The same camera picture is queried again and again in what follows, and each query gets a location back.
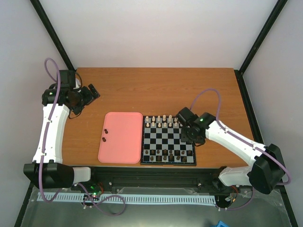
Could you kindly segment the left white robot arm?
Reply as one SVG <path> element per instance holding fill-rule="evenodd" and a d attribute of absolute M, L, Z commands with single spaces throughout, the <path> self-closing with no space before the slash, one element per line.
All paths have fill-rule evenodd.
<path fill-rule="evenodd" d="M 70 188 L 82 183 L 87 190 L 98 186 L 98 178 L 89 167 L 72 167 L 63 164 L 62 141 L 70 114 L 78 116 L 83 109 L 99 98 L 92 84 L 82 85 L 77 72 L 60 70 L 60 85 L 52 84 L 42 95 L 43 125 L 32 163 L 24 164 L 25 176 L 37 188 Z"/>

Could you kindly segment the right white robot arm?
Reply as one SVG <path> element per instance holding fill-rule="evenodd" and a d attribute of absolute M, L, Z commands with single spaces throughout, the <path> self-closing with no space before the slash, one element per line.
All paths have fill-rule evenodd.
<path fill-rule="evenodd" d="M 177 119 L 181 123 L 181 141 L 204 144 L 214 141 L 225 147 L 247 166 L 226 167 L 218 176 L 224 186 L 252 186 L 263 194 L 270 194 L 286 174 L 285 164 L 278 146 L 266 146 L 235 132 L 210 113 L 197 116 L 187 107 L 180 110 Z"/>

